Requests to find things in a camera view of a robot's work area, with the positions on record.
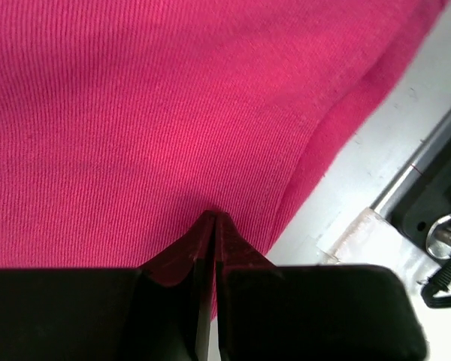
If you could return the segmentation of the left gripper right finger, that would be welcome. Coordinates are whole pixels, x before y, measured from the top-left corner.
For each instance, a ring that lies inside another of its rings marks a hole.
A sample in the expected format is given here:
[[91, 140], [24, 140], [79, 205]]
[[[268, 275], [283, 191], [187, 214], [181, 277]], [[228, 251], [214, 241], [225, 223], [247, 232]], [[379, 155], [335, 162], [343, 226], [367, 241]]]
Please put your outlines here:
[[278, 266], [215, 224], [219, 352], [224, 360], [424, 360], [405, 288], [379, 265]]

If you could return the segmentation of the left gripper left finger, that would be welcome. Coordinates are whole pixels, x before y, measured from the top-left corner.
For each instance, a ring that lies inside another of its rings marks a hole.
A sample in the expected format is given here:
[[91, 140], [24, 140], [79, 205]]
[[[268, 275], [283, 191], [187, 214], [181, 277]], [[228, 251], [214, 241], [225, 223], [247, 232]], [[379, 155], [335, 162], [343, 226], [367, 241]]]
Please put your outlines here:
[[214, 215], [135, 268], [0, 269], [0, 360], [205, 360]]

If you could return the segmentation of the pink trousers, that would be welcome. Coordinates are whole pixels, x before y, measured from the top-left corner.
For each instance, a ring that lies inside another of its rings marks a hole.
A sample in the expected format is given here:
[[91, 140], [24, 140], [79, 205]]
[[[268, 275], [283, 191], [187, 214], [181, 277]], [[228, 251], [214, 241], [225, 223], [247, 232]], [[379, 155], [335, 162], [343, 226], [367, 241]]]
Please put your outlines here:
[[0, 268], [268, 252], [444, 1], [0, 1]]

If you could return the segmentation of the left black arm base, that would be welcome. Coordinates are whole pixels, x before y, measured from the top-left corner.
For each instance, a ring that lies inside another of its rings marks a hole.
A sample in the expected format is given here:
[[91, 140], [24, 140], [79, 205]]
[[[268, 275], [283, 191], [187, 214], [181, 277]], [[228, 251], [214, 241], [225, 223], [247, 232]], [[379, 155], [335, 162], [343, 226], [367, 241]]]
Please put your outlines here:
[[372, 208], [439, 265], [422, 281], [429, 308], [451, 308], [451, 108]]

